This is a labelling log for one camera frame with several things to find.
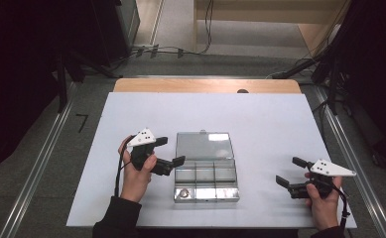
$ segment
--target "wooden desk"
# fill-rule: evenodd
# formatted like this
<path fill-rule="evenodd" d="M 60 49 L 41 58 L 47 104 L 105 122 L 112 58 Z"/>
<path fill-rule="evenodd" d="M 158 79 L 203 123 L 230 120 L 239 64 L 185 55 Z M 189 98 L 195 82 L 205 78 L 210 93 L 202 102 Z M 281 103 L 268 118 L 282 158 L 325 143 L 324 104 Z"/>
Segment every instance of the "wooden desk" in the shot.
<path fill-rule="evenodd" d="M 291 79 L 192 79 L 192 78 L 121 78 L 114 92 L 232 92 L 301 93 Z"/>
<path fill-rule="evenodd" d="M 194 0 L 194 44 L 197 20 L 205 20 L 209 0 Z M 212 20 L 298 23 L 315 56 L 345 16 L 350 0 L 214 0 Z"/>

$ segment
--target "metal strip on floor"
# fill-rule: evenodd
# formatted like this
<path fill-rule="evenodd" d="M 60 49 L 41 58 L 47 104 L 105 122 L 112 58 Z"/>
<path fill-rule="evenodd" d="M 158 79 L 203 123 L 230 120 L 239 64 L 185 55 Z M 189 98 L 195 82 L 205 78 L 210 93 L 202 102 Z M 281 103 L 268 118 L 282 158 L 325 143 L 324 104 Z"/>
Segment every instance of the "metal strip on floor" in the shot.
<path fill-rule="evenodd" d="M 326 93 L 319 87 L 316 89 L 316 95 L 320 102 L 326 100 Z M 334 133 L 335 139 L 340 145 L 344 158 L 348 167 L 357 172 L 357 176 L 354 178 L 357 187 L 362 195 L 365 205 L 372 217 L 372 220 L 376 226 L 379 235 L 382 238 L 386 238 L 386 213 L 382 207 L 378 196 L 376 195 L 368 177 L 365 174 L 362 166 L 360 165 L 357 155 L 355 154 L 347 136 L 341 127 L 340 120 L 337 116 L 334 116 L 329 108 L 325 111 L 328 123 Z"/>
<path fill-rule="evenodd" d="M 32 167 L 31 173 L 25 182 L 20 194 L 17 196 L 16 201 L 12 207 L 10 215 L 1 231 L 0 237 L 11 238 L 14 237 L 19 229 L 20 223 L 22 222 L 23 216 L 29 207 L 32 197 L 36 191 L 39 181 L 41 180 L 42 174 L 44 173 L 45 167 L 47 166 L 48 160 L 55 147 L 58 137 L 63 129 L 68 113 L 72 108 L 75 94 L 77 92 L 77 85 L 72 82 L 68 91 L 68 103 L 66 104 L 63 112 L 59 114 L 51 128 L 51 131 L 44 143 L 39 155 Z"/>

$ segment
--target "person's left hand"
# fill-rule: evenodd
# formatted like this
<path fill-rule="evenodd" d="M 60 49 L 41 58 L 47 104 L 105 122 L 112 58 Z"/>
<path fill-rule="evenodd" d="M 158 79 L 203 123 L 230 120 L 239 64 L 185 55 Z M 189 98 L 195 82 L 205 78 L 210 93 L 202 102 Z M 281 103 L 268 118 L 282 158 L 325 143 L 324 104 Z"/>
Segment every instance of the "person's left hand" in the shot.
<path fill-rule="evenodd" d="M 121 146 L 118 149 L 118 153 L 124 153 L 122 160 L 124 165 L 131 161 L 130 153 L 127 150 L 122 152 L 122 147 L 129 137 L 121 143 Z M 143 165 L 141 171 L 137 171 L 133 164 L 128 164 L 124 168 L 124 183 L 122 184 L 121 198 L 139 202 L 146 192 L 147 185 L 152 179 L 152 174 L 150 171 L 156 165 L 157 158 L 155 155 L 151 155 Z"/>

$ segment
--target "hand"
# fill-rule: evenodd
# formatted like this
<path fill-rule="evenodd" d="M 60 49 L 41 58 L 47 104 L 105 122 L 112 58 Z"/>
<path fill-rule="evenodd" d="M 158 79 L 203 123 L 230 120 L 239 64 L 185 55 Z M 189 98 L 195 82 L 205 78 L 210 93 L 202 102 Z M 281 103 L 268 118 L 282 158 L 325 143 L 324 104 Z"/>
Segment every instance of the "hand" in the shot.
<path fill-rule="evenodd" d="M 309 178 L 310 174 L 306 173 L 305 177 Z M 341 187 L 341 177 L 333 178 L 332 182 L 337 188 Z M 313 222 L 316 228 L 322 231 L 330 227 L 338 226 L 338 192 L 332 190 L 328 197 L 322 199 L 317 188 L 311 183 L 307 184 L 307 191 L 310 198 L 307 198 L 306 205 L 311 208 Z"/>
<path fill-rule="evenodd" d="M 127 150 L 122 152 L 122 147 L 129 137 L 121 143 L 118 149 L 118 153 L 124 153 L 122 160 L 124 165 L 131 161 L 130 153 Z M 124 168 L 124 183 L 122 184 L 121 198 L 139 202 L 146 192 L 147 185 L 152 180 L 152 174 L 150 171 L 156 165 L 157 158 L 155 155 L 150 156 L 143 165 L 141 171 L 137 171 L 133 164 L 128 164 Z"/>

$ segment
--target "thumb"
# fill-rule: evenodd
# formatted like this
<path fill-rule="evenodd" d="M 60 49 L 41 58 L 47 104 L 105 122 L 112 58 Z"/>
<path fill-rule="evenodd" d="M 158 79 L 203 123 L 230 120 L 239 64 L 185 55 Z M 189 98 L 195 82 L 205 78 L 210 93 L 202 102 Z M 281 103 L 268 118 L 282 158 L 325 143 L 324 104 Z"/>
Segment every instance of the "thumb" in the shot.
<path fill-rule="evenodd" d="M 155 155 L 151 155 L 144 162 L 144 165 L 143 165 L 143 168 L 141 169 L 141 172 L 142 173 L 149 173 L 155 167 L 157 161 L 158 161 L 158 158 L 156 158 Z"/>
<path fill-rule="evenodd" d="M 313 202 L 318 202 L 321 199 L 319 191 L 312 183 L 307 184 L 307 192 Z"/>

